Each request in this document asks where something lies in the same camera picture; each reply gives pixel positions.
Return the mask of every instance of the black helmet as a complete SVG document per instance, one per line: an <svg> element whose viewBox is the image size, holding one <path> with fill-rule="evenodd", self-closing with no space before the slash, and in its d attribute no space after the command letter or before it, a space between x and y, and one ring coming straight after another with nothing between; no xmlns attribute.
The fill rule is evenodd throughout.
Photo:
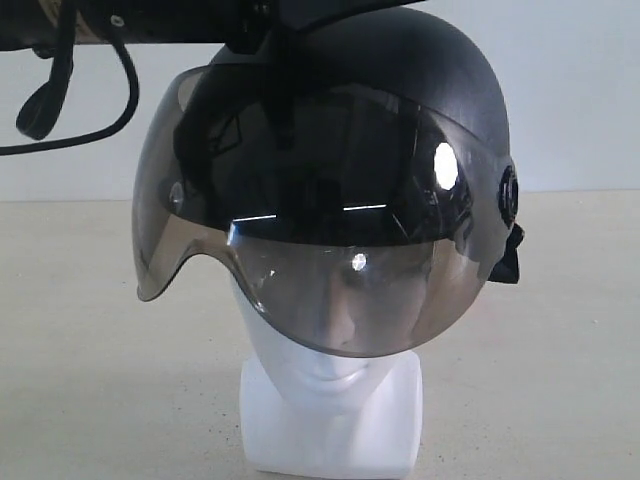
<svg viewBox="0 0 640 480"><path fill-rule="evenodd" d="M507 113L473 42L402 7L281 40L169 87L135 185L139 297L211 255L282 334L374 357L517 282Z"/></svg>

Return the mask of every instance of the black cable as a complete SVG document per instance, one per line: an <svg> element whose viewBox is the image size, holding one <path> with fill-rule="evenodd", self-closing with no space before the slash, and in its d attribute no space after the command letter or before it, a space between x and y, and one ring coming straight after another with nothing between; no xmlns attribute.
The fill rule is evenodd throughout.
<svg viewBox="0 0 640 480"><path fill-rule="evenodd" d="M0 147L0 156L19 155L85 145L87 143L93 143L111 137L127 126L133 118L140 102L140 81L138 79L138 74L133 60L125 47L124 42L120 39L114 27L108 21L105 22L104 33L106 40L111 44L120 58L120 62L122 63L129 82L129 100L127 101L127 105L122 115L120 115L120 117L110 126L93 133L61 140Z"/></svg>

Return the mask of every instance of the beige surface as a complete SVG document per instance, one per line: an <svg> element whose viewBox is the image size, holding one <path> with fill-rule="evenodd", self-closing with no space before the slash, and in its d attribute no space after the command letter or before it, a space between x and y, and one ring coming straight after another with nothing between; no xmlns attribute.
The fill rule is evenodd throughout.
<svg viewBox="0 0 640 480"><path fill-rule="evenodd" d="M526 195L523 280L419 349L413 479L640 478L640 192ZM245 465L249 344L196 259L138 302L127 203L0 204L0 479L273 479Z"/></svg>

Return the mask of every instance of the mannequin head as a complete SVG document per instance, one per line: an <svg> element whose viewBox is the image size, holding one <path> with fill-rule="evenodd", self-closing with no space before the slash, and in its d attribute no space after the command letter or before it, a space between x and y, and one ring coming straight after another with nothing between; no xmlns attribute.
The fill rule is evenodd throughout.
<svg viewBox="0 0 640 480"><path fill-rule="evenodd" d="M299 345L260 316L233 277L231 285L260 363L296 409L328 415L360 410L397 361L398 355L346 358Z"/></svg>

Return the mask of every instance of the clear visor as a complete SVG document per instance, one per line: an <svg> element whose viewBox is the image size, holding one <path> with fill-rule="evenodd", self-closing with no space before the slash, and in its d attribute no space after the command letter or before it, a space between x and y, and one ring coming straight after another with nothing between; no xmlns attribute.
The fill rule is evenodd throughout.
<svg viewBox="0 0 640 480"><path fill-rule="evenodd" d="M285 108L267 72L216 68L174 81L145 143L139 297L205 254L272 327L325 353L390 355L456 322L504 254L511 159L394 95L318 87Z"/></svg>

